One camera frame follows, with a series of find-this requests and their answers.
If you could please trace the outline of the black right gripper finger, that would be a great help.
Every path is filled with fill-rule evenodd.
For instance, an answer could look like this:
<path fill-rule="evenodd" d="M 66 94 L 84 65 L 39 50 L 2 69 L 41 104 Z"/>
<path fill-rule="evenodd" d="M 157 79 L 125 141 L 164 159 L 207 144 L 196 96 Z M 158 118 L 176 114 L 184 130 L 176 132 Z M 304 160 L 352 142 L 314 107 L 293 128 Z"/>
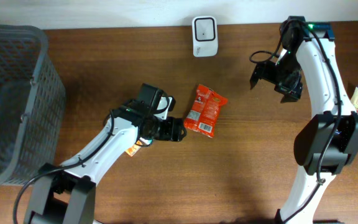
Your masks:
<path fill-rule="evenodd" d="M 284 94 L 281 103 L 294 103 L 297 102 L 300 99 L 300 95 L 291 95 L 291 94 Z"/>
<path fill-rule="evenodd" d="M 259 80 L 260 80 L 260 75 L 258 73 L 253 73 L 250 78 L 250 89 L 251 90 L 256 86 L 256 84 L 258 83 Z"/>

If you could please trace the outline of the red candy bag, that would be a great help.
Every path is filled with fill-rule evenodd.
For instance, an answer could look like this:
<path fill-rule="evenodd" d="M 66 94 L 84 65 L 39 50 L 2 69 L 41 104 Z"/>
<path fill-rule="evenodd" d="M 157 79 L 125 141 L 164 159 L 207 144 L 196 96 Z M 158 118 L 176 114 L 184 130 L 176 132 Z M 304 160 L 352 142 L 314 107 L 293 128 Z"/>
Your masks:
<path fill-rule="evenodd" d="M 184 120 L 187 129 L 214 138 L 214 130 L 219 118 L 221 107 L 228 103 L 228 99 L 214 90 L 199 84 L 191 110 Z"/>

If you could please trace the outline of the orange tissue pack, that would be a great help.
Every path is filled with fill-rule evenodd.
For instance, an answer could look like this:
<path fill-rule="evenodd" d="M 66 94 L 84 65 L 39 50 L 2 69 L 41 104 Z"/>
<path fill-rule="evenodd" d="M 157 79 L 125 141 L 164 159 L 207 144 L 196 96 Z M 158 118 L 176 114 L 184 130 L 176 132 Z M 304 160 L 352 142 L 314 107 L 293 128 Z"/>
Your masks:
<path fill-rule="evenodd" d="M 133 146 L 131 146 L 126 150 L 127 155 L 130 157 L 134 156 L 136 152 L 142 148 L 142 146 L 143 146 L 143 142 L 137 141 Z"/>

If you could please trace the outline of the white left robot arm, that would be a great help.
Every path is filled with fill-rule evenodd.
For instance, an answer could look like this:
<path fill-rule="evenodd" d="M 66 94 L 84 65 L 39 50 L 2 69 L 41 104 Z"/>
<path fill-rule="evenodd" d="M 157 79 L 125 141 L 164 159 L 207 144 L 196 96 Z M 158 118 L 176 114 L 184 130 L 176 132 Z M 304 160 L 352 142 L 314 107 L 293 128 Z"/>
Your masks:
<path fill-rule="evenodd" d="M 186 136 L 183 120 L 168 115 L 175 103 L 162 89 L 142 84 L 137 98 L 109 111 L 103 129 L 79 153 L 59 166 L 44 164 L 23 185 L 14 202 L 14 223 L 21 196 L 30 185 L 34 188 L 24 223 L 96 223 L 96 188 L 126 150 L 154 141 L 180 142 Z"/>

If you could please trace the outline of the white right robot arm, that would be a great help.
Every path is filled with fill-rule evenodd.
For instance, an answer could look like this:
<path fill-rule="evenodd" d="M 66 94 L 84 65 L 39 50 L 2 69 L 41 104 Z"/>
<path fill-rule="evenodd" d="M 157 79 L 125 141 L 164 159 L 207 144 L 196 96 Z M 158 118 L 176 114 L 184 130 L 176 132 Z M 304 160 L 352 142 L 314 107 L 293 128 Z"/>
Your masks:
<path fill-rule="evenodd" d="M 298 101 L 307 88 L 311 103 L 311 120 L 293 145 L 295 181 L 275 223 L 312 223 L 325 190 L 358 153 L 358 112 L 340 76 L 334 40 L 330 23 L 290 16 L 275 51 L 255 62 L 251 87 L 266 80 L 284 103 Z"/>

